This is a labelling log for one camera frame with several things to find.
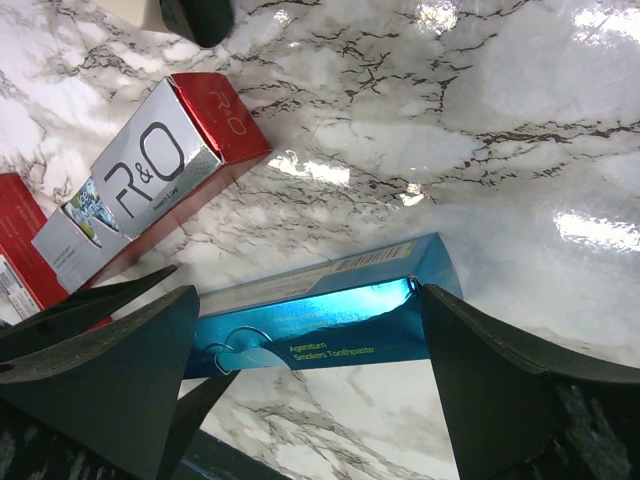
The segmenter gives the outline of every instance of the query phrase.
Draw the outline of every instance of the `box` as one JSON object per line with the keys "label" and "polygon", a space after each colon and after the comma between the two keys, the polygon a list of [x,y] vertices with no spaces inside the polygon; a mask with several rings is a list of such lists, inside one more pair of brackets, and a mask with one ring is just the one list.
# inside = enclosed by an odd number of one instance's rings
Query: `box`
{"label": "box", "polygon": [[270,152],[226,77],[166,77],[33,244],[67,291],[105,280]]}
{"label": "box", "polygon": [[437,234],[205,295],[185,378],[428,358],[424,284],[462,296]]}
{"label": "box", "polygon": [[[46,217],[17,173],[0,175],[0,287],[24,320],[67,292],[31,244]],[[6,318],[10,324],[19,319]]]}

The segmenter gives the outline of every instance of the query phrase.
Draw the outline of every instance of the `blue toothpaste box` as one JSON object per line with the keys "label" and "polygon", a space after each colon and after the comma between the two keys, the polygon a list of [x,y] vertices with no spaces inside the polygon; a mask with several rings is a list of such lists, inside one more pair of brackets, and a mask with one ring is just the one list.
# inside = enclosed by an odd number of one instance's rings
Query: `blue toothpaste box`
{"label": "blue toothpaste box", "polygon": [[424,284],[462,297],[438,234],[205,295],[185,378],[428,358]]}

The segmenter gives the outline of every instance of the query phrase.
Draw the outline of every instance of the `cream colored object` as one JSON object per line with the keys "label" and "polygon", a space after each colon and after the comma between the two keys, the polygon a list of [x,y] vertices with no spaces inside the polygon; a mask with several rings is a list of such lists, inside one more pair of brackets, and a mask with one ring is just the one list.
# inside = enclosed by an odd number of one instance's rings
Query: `cream colored object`
{"label": "cream colored object", "polygon": [[141,30],[168,32],[159,0],[93,0],[94,3]]}

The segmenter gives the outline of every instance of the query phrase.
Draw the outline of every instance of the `white marble countertop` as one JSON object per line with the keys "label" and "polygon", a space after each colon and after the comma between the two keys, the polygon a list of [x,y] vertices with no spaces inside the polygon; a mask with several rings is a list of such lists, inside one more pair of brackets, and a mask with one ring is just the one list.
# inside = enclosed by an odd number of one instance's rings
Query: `white marble countertop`
{"label": "white marble countertop", "polygon": [[[204,293],[439,231],[469,302],[640,365],[640,2],[235,6],[200,50],[0,0],[2,169],[50,213],[163,75],[223,72],[276,154],[128,276]],[[204,428],[293,479],[457,478],[427,361],[243,372]]]}

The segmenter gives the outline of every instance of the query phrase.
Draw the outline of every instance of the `red and silver box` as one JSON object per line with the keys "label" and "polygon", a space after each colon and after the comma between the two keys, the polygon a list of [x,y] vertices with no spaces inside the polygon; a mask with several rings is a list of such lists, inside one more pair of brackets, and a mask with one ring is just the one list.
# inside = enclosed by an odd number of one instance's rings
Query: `red and silver box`
{"label": "red and silver box", "polygon": [[18,323],[64,300],[68,294],[47,262],[31,244],[46,217],[16,173],[0,175],[0,287]]}
{"label": "red and silver box", "polygon": [[33,244],[73,292],[124,271],[271,147],[227,78],[164,78]]}

